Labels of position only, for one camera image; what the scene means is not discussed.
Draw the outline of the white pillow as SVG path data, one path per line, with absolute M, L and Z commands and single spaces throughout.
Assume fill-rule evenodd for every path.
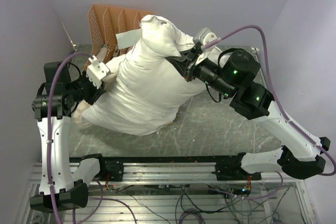
M 106 92 L 93 105 L 79 104 L 73 117 L 79 125 L 149 135 L 171 124 L 180 106 L 205 90 L 202 81 L 185 81 L 166 60 L 192 49 L 192 36 L 161 16 L 146 15 L 140 26 L 133 48 L 107 62 L 112 74 Z

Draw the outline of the orange plastic file organizer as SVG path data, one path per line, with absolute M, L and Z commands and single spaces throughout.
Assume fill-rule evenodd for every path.
M 92 40 L 92 54 L 107 63 L 113 57 L 128 52 L 120 49 L 116 35 L 140 28 L 140 21 L 154 12 L 116 6 L 94 4 L 88 12 Z

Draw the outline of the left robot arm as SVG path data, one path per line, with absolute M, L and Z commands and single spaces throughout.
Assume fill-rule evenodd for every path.
M 41 138 L 42 172 L 39 192 L 30 199 L 30 207 L 44 213 L 84 208 L 90 183 L 104 179 L 107 167 L 101 154 L 90 154 L 71 172 L 68 139 L 72 107 L 82 101 L 94 104 L 104 94 L 104 84 L 96 87 L 85 71 L 72 81 L 67 65 L 60 61 L 45 64 L 44 73 L 46 81 L 32 102 Z

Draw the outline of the grey pillowcase with cream ruffle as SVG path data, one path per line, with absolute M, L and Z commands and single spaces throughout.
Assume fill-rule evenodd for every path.
M 73 120 L 115 132 L 149 135 L 171 124 L 188 99 L 183 78 L 164 58 L 134 48 L 107 63 L 106 92 L 93 104 L 79 103 Z

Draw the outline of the aluminium mounting rail frame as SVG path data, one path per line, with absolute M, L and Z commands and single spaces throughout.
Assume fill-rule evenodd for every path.
M 104 157 L 84 208 L 30 211 L 30 223 L 312 223 L 302 181 L 281 172 L 230 176 L 235 156 Z M 34 166 L 31 198 L 42 163 Z

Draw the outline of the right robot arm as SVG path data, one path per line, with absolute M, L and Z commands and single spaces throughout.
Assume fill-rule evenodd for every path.
M 321 175 L 330 140 L 315 137 L 286 116 L 276 104 L 275 96 L 262 84 L 254 81 L 260 64 L 246 50 L 229 48 L 221 52 L 217 62 L 204 59 L 200 63 L 201 46 L 169 56 L 166 60 L 187 82 L 198 79 L 207 88 L 218 92 L 218 99 L 230 99 L 230 107 L 247 120 L 260 124 L 272 133 L 281 147 L 262 153 L 239 153 L 230 167 L 230 176 L 244 179 L 260 172 L 284 172 L 296 179 Z

